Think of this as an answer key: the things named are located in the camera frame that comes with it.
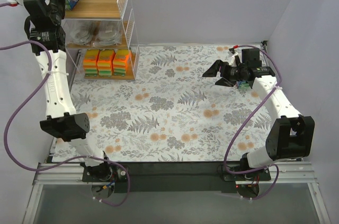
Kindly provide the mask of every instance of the table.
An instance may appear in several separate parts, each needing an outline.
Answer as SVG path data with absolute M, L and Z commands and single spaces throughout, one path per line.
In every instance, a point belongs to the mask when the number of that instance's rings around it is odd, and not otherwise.
M 118 162 L 221 161 L 232 136 L 260 103 L 249 89 L 214 85 L 201 75 L 230 46 L 140 46 L 136 81 L 85 80 L 76 74 L 71 96 L 90 117 L 91 144 Z M 265 107 L 247 124 L 229 160 L 264 146 L 271 120 Z M 53 162 L 77 156 L 61 139 Z

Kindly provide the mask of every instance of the white panel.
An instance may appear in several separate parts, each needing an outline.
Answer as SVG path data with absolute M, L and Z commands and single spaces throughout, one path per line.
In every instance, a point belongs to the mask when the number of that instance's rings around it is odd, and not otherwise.
M 290 0 L 132 0 L 139 43 L 268 39 Z
M 291 0 L 269 41 L 291 103 L 315 120 L 310 160 L 332 223 L 339 222 L 339 0 Z
M 28 16 L 21 7 L 0 8 L 0 46 L 27 40 L 24 20 Z M 41 74 L 30 46 L 0 51 L 0 132 L 19 104 L 41 82 Z M 24 107 L 9 132 L 13 154 L 28 166 L 36 167 L 48 154 L 52 137 L 41 131 L 39 121 L 45 118 L 44 92 L 41 91 Z M 0 144 L 0 223 L 21 223 L 32 190 L 34 172 L 16 166 Z

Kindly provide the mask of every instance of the tablecloth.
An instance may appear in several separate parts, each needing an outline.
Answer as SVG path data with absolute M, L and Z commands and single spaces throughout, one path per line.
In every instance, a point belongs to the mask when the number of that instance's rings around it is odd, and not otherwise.
M 232 136 L 260 103 L 248 89 L 214 85 L 202 74 L 229 46 L 141 46 L 136 81 L 86 80 L 77 73 L 71 96 L 90 117 L 91 144 L 119 162 L 220 161 Z M 270 128 L 265 107 L 233 145 L 229 160 L 264 146 Z M 56 141 L 53 162 L 78 155 Z

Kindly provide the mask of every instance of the wooden shelf board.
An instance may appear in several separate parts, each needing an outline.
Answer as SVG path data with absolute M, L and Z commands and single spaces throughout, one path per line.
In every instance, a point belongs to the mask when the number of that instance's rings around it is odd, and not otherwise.
M 136 61 L 136 54 L 132 54 L 132 64 L 134 65 Z M 125 77 L 123 76 L 115 76 L 112 75 L 110 77 L 101 77 L 101 76 L 95 76 L 95 77 L 84 77 L 84 79 L 113 79 L 113 80 L 135 80 L 134 74 L 133 74 L 133 67 L 132 67 L 131 61 L 129 62 L 128 69 L 126 72 Z
M 127 24 L 128 24 L 128 21 L 123 22 L 125 29 L 127 28 Z M 127 42 L 126 42 L 126 37 L 125 37 L 125 33 L 123 32 L 123 29 L 121 29 L 121 35 L 122 35 L 121 44 L 118 44 L 118 45 L 94 47 L 92 45 L 78 45 L 74 43 L 69 43 L 66 45 L 66 48 L 67 49 L 127 49 Z M 96 37 L 96 33 L 93 36 L 91 43 L 94 42 L 95 37 Z
M 66 19 L 120 19 L 117 0 L 80 0 Z

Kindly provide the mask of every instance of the orange and green package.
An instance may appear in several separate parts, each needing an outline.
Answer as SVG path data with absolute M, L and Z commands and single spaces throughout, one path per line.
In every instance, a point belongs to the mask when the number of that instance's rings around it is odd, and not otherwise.
M 113 60 L 113 68 L 115 68 L 116 66 L 123 66 L 127 69 L 129 58 L 130 58 L 130 50 L 127 50 L 127 49 L 118 50 Z
M 87 50 L 84 60 L 83 60 L 84 68 L 87 66 L 96 66 L 99 53 L 100 53 L 100 50 L 98 49 Z
M 99 54 L 97 66 L 100 68 L 108 67 L 112 69 L 112 61 L 114 59 L 114 50 L 102 50 Z

